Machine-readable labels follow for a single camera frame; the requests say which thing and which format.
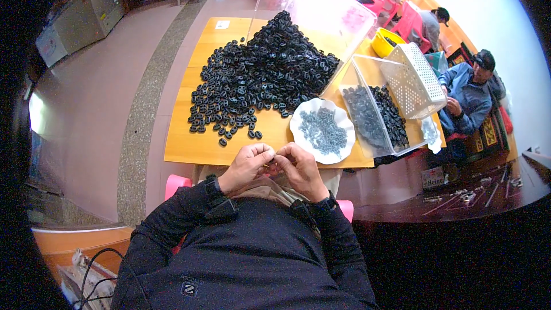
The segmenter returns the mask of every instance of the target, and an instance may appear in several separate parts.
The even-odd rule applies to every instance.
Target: wooden table
[[[229,27],[227,29],[216,30],[215,26],[220,20],[230,21]],[[198,84],[202,83],[199,74],[203,65],[206,64],[208,57],[210,57],[216,48],[224,46],[227,42],[246,37],[250,23],[251,18],[213,17],[208,21],[193,51],[186,73],[183,75],[180,90],[178,91],[170,120],[169,133],[166,138],[165,161],[227,166],[230,165],[242,146],[259,141],[256,139],[251,140],[247,135],[246,129],[243,128],[223,148],[218,144],[220,137],[212,131],[212,124],[207,126],[205,133],[197,134],[189,132],[189,123],[187,122],[189,108],[192,106],[191,92],[196,89]],[[258,31],[260,26],[264,24],[265,21],[257,22],[255,20],[251,31]],[[365,40],[356,52],[376,57],[375,52],[371,48],[370,40]],[[341,84],[348,66],[344,67],[331,86],[321,96],[326,100],[332,100],[337,106],[345,110],[346,106],[344,105],[338,86]],[[265,142],[275,150],[293,141],[293,134],[289,128],[291,117],[282,119],[279,113],[274,110],[260,111],[255,114],[258,117],[256,129],[263,134],[263,138],[260,141]],[[432,117],[437,122],[441,136],[443,137],[438,115],[434,114]],[[320,168],[366,168],[374,166],[373,158],[364,156],[357,140],[352,147],[350,155],[343,161],[331,165],[319,163]]]

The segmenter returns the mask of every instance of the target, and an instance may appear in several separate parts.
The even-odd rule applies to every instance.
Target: white plate
[[[313,148],[312,143],[304,138],[304,133],[299,129],[300,124],[302,123],[302,118],[300,117],[300,112],[304,111],[310,113],[311,111],[317,112],[321,107],[327,108],[331,111],[335,110],[335,122],[338,127],[342,127],[346,130],[347,133],[347,142],[346,146],[341,149],[341,156],[334,153],[328,155],[322,155],[320,150]],[[348,119],[346,111],[340,107],[337,107],[335,103],[330,100],[321,100],[319,98],[314,98],[306,102],[300,103],[299,107],[295,109],[291,122],[289,123],[291,132],[293,132],[293,137],[297,145],[301,148],[307,150],[313,154],[317,162],[322,164],[334,164],[338,163],[341,160],[345,159],[350,155],[352,146],[356,141],[356,133],[354,132],[354,125],[352,121]]]

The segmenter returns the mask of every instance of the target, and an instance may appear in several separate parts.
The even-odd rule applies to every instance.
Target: white label
[[[218,21],[216,23],[215,29],[228,29],[230,26],[230,21]]]
[[[423,178],[423,188],[432,188],[444,184],[442,167],[422,171],[421,177]]]

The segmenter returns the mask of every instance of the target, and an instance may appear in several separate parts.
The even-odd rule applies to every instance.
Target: black jacket
[[[182,187],[136,227],[126,259],[153,309],[375,306],[362,251],[339,207],[313,211],[320,242],[289,208],[263,199],[236,203],[237,220],[206,226],[204,182]],[[112,308],[148,308],[125,263]]]

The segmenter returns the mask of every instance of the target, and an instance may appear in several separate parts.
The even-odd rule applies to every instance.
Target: yellow container
[[[394,47],[385,39],[385,37],[393,40],[394,42],[396,42],[396,44],[406,43],[400,36],[394,34],[391,31],[388,31],[387,29],[377,29],[377,32],[375,33],[375,38],[373,39],[373,41],[371,41],[371,47],[373,47],[373,50],[377,53],[379,58],[388,57],[390,52],[392,52],[392,50],[394,49]]]

